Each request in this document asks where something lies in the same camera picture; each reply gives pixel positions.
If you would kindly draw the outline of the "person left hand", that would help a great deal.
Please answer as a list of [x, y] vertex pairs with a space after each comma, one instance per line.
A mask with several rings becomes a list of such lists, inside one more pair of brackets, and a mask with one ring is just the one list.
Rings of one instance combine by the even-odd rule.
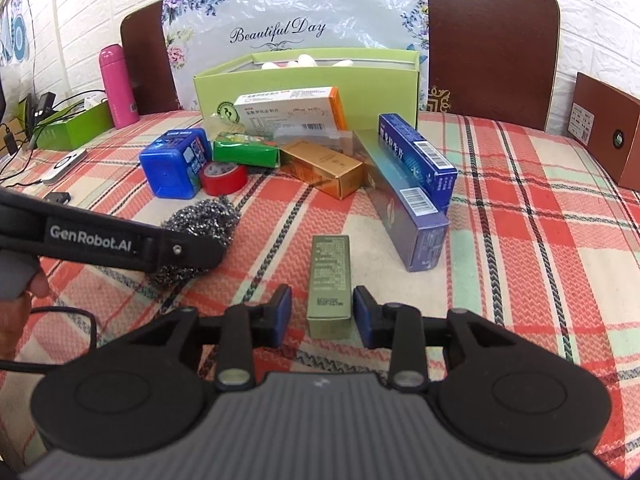
[[40, 261], [31, 255], [1, 251], [1, 359], [13, 360], [34, 298], [49, 295]]

